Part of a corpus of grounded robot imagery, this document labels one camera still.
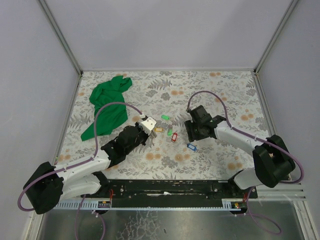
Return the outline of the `yellow key tag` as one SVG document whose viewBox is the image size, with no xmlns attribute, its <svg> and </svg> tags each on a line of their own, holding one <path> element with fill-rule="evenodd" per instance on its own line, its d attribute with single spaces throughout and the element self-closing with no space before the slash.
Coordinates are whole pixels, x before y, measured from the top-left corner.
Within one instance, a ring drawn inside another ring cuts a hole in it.
<svg viewBox="0 0 320 240">
<path fill-rule="evenodd" d="M 156 128 L 154 128 L 154 131 L 158 132 L 158 133 L 163 133 L 165 130 L 161 127 L 156 127 Z"/>
</svg>

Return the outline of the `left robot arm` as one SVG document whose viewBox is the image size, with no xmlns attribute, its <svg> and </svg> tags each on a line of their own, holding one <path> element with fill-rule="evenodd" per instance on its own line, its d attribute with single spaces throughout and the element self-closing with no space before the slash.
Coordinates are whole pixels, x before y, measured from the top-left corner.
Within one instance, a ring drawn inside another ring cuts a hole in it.
<svg viewBox="0 0 320 240">
<path fill-rule="evenodd" d="M 118 165 L 136 147 L 145 145 L 155 126 L 151 118 L 126 126 L 89 159 L 83 157 L 61 165 L 42 163 L 23 186 L 32 210 L 41 215 L 62 200 L 107 192 L 109 182 L 101 171 Z"/>
</svg>

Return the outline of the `blue key tag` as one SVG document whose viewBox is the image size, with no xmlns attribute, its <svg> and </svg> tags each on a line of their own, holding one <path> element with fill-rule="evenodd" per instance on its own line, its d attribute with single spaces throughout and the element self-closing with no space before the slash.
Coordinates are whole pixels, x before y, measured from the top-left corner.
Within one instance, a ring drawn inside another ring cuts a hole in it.
<svg viewBox="0 0 320 240">
<path fill-rule="evenodd" d="M 188 143 L 188 144 L 187 144 L 187 148 L 191 149 L 191 150 L 194 151 L 194 152 L 197 150 L 197 146 L 196 146 L 196 145 L 193 145 L 193 144 L 191 144 L 191 143 Z"/>
</svg>

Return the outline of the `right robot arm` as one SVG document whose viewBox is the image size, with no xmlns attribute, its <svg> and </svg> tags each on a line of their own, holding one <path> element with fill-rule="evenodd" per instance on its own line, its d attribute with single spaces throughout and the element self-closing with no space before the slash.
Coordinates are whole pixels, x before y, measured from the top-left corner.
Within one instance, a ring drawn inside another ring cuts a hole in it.
<svg viewBox="0 0 320 240">
<path fill-rule="evenodd" d="M 187 112 L 191 120 L 187 120 L 184 125 L 190 142 L 207 138 L 221 140 L 253 158 L 254 167 L 241 170 L 230 179 L 239 189 L 246 190 L 260 185 L 274 188 L 296 168 L 294 160 L 286 154 L 286 145 L 278 135 L 258 140 L 242 134 L 231 127 L 225 117 L 212 117 L 202 105 Z"/>
</svg>

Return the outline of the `red key tag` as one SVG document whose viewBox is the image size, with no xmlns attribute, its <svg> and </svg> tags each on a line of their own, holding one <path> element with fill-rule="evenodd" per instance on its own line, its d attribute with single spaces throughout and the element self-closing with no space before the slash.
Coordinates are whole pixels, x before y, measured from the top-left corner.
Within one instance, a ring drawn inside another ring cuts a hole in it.
<svg viewBox="0 0 320 240">
<path fill-rule="evenodd" d="M 172 141 L 173 143 L 175 143 L 175 142 L 177 141 L 177 138 L 178 138 L 178 134 L 177 134 L 176 132 L 174 132 L 174 133 L 172 134 L 171 141 Z"/>
</svg>

